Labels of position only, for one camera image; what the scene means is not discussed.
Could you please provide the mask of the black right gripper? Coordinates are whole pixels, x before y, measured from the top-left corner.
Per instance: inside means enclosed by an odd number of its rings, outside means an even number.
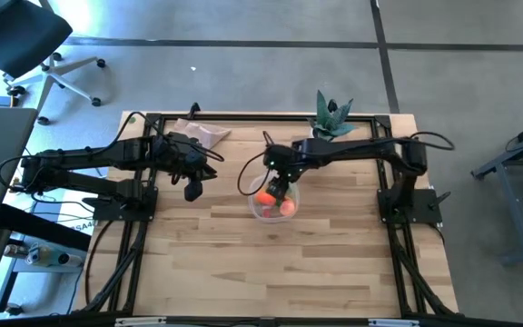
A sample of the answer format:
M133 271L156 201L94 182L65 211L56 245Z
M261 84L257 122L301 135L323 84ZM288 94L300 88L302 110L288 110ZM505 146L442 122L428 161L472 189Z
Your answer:
M276 200L283 200L290 184L296 183L308 170L308 165L301 161L300 156L285 145L268 145L264 151L263 164L277 174L270 179L266 189Z

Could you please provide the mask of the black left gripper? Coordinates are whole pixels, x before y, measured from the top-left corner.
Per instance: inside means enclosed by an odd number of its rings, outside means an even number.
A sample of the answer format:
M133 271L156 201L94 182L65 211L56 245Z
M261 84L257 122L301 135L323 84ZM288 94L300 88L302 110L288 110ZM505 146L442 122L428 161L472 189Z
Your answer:
M202 181L217 178L216 170L196 150L198 142L185 134L159 135L154 140L156 169L171 176L171 184L187 179L184 199L193 202L202 195Z

